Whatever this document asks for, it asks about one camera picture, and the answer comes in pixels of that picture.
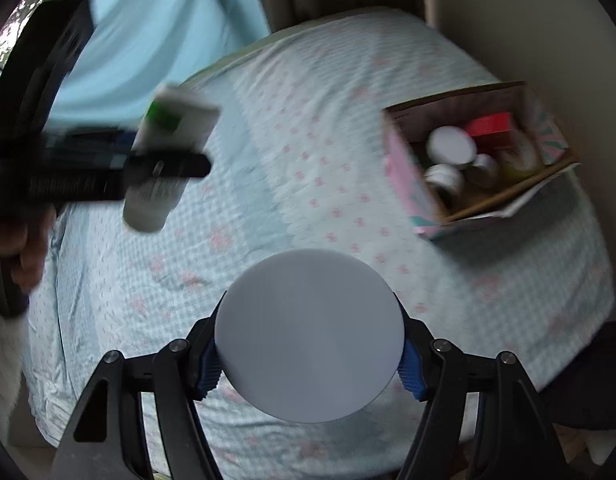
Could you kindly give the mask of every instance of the green label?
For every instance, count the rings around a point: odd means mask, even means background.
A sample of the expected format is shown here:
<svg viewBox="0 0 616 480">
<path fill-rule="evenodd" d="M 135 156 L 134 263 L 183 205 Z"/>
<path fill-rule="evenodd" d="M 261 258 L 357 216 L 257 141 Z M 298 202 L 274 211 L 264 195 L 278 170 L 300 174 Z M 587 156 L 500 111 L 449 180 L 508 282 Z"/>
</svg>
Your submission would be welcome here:
<svg viewBox="0 0 616 480">
<path fill-rule="evenodd" d="M 177 126 L 179 126 L 179 122 L 181 122 L 180 116 L 166 110 L 163 105 L 155 101 L 150 104 L 146 112 L 146 119 L 152 124 L 155 124 L 155 126 L 159 126 L 171 134 L 175 132 Z"/>
</svg>

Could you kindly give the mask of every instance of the red box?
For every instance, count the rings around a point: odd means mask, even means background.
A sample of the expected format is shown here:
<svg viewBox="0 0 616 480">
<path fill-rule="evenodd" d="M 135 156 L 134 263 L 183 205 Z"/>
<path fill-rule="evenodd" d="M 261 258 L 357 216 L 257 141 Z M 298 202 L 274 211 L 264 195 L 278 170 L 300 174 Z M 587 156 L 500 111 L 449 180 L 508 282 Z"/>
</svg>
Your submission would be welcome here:
<svg viewBox="0 0 616 480">
<path fill-rule="evenodd" d="M 495 152 L 512 148 L 510 131 L 514 128 L 514 119 L 510 112 L 486 115 L 470 121 L 464 126 L 476 143 L 479 152 Z"/>
</svg>

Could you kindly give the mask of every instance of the checkered fabric pattern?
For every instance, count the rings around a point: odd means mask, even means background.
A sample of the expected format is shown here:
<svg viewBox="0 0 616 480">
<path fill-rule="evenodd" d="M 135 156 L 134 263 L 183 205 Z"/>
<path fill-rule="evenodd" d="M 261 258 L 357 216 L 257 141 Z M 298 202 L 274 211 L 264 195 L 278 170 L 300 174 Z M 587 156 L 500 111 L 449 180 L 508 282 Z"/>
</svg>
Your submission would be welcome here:
<svg viewBox="0 0 616 480">
<path fill-rule="evenodd" d="M 325 23 L 187 83 L 220 104 L 213 171 L 189 184 L 157 235 L 128 231 L 118 205 L 71 206 L 32 296 L 25 371 L 54 444 L 103 353 L 154 352 L 208 316 L 247 267 L 288 248 L 353 254 L 411 316 L 466 352 L 516 352 L 537 386 L 612 309 L 610 266 L 589 200 L 566 174 L 514 218 L 437 242 L 413 235 L 383 174 L 381 109 L 494 81 L 417 18 L 383 11 Z M 144 397 L 155 469 L 167 473 Z M 328 424 L 291 424 L 222 378 L 198 406 L 227 479 L 363 479 L 398 468 L 423 406 L 398 380 Z M 470 397 L 462 436 L 473 431 Z"/>
</svg>

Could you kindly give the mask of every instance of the blue gripper pad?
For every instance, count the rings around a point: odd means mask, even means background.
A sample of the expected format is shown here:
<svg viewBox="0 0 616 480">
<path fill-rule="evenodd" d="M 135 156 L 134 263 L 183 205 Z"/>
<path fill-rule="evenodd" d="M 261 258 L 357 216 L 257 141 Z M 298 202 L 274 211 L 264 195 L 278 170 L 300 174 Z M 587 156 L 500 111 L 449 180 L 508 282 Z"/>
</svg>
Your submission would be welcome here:
<svg viewBox="0 0 616 480">
<path fill-rule="evenodd" d="M 403 344 L 403 354 L 401 354 L 401 361 L 397 370 L 403 387 L 412 393 L 415 399 L 423 400 L 427 398 L 427 388 L 421 369 L 421 357 L 409 339 L 406 339 Z"/>
<path fill-rule="evenodd" d="M 205 399 L 208 392 L 217 387 L 220 377 L 221 362 L 219 361 L 219 354 L 217 354 L 217 347 L 214 344 L 213 338 L 199 360 L 197 392 L 200 394 L 200 399 Z"/>
</svg>

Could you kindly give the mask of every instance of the blue curtain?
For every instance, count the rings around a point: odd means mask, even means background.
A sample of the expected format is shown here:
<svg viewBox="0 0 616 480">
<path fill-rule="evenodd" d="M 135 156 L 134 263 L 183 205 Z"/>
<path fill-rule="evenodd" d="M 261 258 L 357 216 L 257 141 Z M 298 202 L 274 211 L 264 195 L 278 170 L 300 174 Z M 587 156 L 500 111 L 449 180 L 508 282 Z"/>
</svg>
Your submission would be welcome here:
<svg viewBox="0 0 616 480">
<path fill-rule="evenodd" d="M 133 126 L 155 87 L 181 82 L 270 33 L 259 0 L 90 0 L 96 30 L 49 128 Z"/>
</svg>

